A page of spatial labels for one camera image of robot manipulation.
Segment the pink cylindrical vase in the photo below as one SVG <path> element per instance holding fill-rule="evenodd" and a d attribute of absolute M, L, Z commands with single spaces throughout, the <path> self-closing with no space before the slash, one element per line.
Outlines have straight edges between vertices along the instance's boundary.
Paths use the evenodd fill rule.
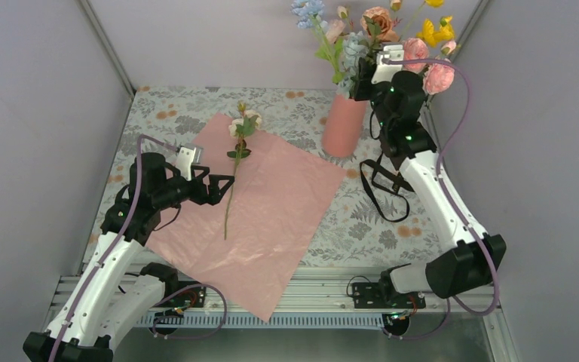
<path fill-rule="evenodd" d="M 346 158 L 354 153 L 363 130 L 367 103 L 335 95 L 322 136 L 323 149 L 328 155 Z"/>

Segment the orange red flower stem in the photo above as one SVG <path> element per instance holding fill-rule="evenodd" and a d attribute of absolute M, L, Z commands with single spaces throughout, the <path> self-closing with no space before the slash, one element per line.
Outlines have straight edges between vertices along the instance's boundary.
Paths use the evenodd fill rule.
<path fill-rule="evenodd" d="M 398 42 L 400 37 L 394 30 L 394 21 L 387 8 L 373 7 L 363 12 L 360 18 L 363 31 L 368 36 L 371 46 L 390 42 Z"/>

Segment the white rose flower stem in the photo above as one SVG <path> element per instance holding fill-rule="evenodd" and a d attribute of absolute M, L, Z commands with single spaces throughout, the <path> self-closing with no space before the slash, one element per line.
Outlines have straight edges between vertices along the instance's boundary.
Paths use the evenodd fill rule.
<path fill-rule="evenodd" d="M 233 161 L 232 176 L 237 176 L 237 169 L 245 158 L 248 158 L 252 150 L 247 146 L 247 138 L 252 136 L 262 125 L 262 116 L 255 110 L 249 109 L 248 105 L 240 100 L 237 102 L 239 118 L 228 126 L 231 137 L 236 139 L 233 151 L 227 152 L 227 156 Z"/>

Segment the bright pink rose flower stem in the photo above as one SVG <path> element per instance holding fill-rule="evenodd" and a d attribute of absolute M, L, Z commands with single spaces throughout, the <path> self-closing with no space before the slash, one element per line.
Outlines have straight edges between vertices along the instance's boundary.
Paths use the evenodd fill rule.
<path fill-rule="evenodd" d="M 440 55 L 435 60 L 448 62 L 447 56 L 458 48 L 455 40 L 442 44 Z M 403 44 L 404 60 L 427 59 L 430 56 L 428 46 L 419 38 L 409 38 Z M 435 95 L 447 91 L 454 79 L 455 70 L 449 66 L 437 63 L 413 63 L 403 66 L 405 70 L 417 73 L 422 77 L 423 89 L 427 95 Z"/>

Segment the purple pink wrapping paper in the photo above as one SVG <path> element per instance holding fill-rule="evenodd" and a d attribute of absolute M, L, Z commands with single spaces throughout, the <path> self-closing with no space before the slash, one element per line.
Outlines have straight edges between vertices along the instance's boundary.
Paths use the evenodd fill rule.
<path fill-rule="evenodd" d="M 239 165 L 231 119 L 216 114 L 195 137 L 202 163 L 234 175 L 222 201 L 162 214 L 148 248 L 191 278 L 263 321 L 269 320 L 325 212 L 345 170 L 262 130 L 247 137 L 252 154 Z"/>

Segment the yellow flower stem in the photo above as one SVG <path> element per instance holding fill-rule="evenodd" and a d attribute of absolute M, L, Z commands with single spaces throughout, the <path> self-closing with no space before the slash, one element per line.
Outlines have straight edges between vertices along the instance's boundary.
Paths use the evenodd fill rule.
<path fill-rule="evenodd" d="M 428 9 L 439 9 L 445 4 L 444 0 L 424 0 L 420 1 L 414 14 L 408 20 L 403 30 L 403 35 L 411 35 L 410 29 L 421 13 Z M 422 20 L 420 29 L 415 33 L 415 37 L 421 39 L 426 45 L 435 48 L 437 45 L 456 39 L 454 27 L 452 25 L 453 16 L 448 15 L 439 18 L 437 22 L 425 18 Z"/>

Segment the light blue peony flower stem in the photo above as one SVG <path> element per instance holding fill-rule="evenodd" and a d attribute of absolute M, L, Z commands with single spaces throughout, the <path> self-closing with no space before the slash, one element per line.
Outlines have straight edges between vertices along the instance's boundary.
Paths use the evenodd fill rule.
<path fill-rule="evenodd" d="M 339 71 L 336 82 L 337 94 L 351 98 L 359 76 L 359 61 L 369 53 L 369 41 L 363 31 L 351 32 L 337 41 Z"/>

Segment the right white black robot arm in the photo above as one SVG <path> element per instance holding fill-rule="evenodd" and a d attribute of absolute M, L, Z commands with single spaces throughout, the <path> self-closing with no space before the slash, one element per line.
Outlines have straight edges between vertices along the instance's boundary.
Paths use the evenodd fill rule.
<path fill-rule="evenodd" d="M 388 158 L 397 173 L 385 170 L 380 160 L 365 160 L 375 173 L 418 196 L 442 244 L 442 254 L 427 263 L 409 263 L 381 273 L 380 301 L 396 307 L 407 293 L 430 291 L 441 299 L 491 284 L 498 297 L 498 267 L 507 245 L 490 234 L 469 211 L 452 184 L 436 143 L 418 120 L 427 100 L 422 77 L 403 69 L 406 61 L 386 54 L 374 64 L 361 60 L 356 100 L 368 100 L 378 121 L 381 158 Z"/>

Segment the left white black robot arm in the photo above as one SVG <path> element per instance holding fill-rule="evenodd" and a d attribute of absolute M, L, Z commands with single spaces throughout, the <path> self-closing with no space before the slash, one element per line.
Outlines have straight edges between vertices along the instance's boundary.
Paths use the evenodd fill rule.
<path fill-rule="evenodd" d="M 211 174 L 191 165 L 181 171 L 156 152 L 138 155 L 130 167 L 130 182 L 107 210 L 94 255 L 61 312 L 44 332 L 31 332 L 23 351 L 31 361 L 111 361 L 120 341 L 153 307 L 164 307 L 162 318 L 184 314 L 202 300 L 210 285 L 182 284 L 178 271 L 150 262 L 118 300 L 127 269 L 151 234 L 162 228 L 165 210 L 182 203 L 216 205 L 234 183 L 229 175 Z"/>

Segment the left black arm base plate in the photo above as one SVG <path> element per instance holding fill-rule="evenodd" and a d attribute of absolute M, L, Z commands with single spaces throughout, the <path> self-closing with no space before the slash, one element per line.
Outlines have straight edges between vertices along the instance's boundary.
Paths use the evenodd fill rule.
<path fill-rule="evenodd" d="M 193 287 L 185 292 L 177 293 L 166 305 L 172 308 L 202 308 L 204 306 L 206 287 Z"/>

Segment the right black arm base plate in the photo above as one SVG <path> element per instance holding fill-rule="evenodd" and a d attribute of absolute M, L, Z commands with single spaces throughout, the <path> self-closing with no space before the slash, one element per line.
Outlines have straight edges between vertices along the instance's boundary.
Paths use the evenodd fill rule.
<path fill-rule="evenodd" d="M 354 282 L 350 294 L 356 309 L 423 309 L 427 306 L 422 294 L 398 293 L 392 286 L 380 282 Z"/>

